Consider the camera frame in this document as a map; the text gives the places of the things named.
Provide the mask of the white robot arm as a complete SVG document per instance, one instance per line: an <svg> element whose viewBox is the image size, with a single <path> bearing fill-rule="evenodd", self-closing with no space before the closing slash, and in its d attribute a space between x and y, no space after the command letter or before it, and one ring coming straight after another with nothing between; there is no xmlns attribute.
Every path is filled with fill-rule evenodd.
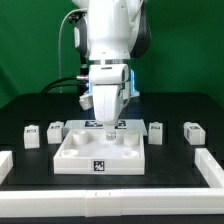
<svg viewBox="0 0 224 224"><path fill-rule="evenodd" d="M106 139L132 97L129 60L142 56L151 41L147 0L72 0L83 16L75 27L75 48L90 61L89 93L80 97L94 109Z"/></svg>

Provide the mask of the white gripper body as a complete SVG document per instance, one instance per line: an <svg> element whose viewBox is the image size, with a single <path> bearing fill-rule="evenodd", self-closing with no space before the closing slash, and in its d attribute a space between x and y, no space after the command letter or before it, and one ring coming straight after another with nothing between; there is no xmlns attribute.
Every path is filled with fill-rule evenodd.
<svg viewBox="0 0 224 224"><path fill-rule="evenodd" d="M91 65L89 80L95 119L114 125L130 98L130 72L127 64Z"/></svg>

